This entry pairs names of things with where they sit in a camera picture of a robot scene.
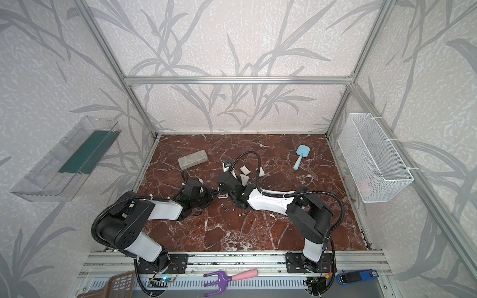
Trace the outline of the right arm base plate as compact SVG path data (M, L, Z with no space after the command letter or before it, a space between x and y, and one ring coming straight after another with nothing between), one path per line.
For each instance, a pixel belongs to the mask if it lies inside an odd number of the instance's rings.
M307 259L302 253L287 252L285 254L287 273L320 273L332 274L335 272L334 255L324 252L318 262Z

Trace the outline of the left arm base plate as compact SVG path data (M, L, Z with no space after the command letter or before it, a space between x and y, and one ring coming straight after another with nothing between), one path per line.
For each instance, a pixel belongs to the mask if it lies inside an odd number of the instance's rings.
M188 264L187 253L161 253L153 262L139 258L137 270L139 274L167 273L184 274Z

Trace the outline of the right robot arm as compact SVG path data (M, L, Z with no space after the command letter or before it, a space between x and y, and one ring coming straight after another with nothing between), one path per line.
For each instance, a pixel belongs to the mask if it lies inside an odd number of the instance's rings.
M254 185L244 186L230 171L221 174L217 183L219 193L229 195L236 207L288 216L304 237L303 260L319 263L334 213L317 194L310 194L305 187L297 192L259 191Z

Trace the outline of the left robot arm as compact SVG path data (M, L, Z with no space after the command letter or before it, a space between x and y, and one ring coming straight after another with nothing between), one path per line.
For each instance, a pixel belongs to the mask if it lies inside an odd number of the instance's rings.
M182 221L195 209L208 207L217 195L195 178L168 199L130 191L100 212L92 223L91 235L104 246L162 268L168 261L167 249L143 232L146 224L154 220Z

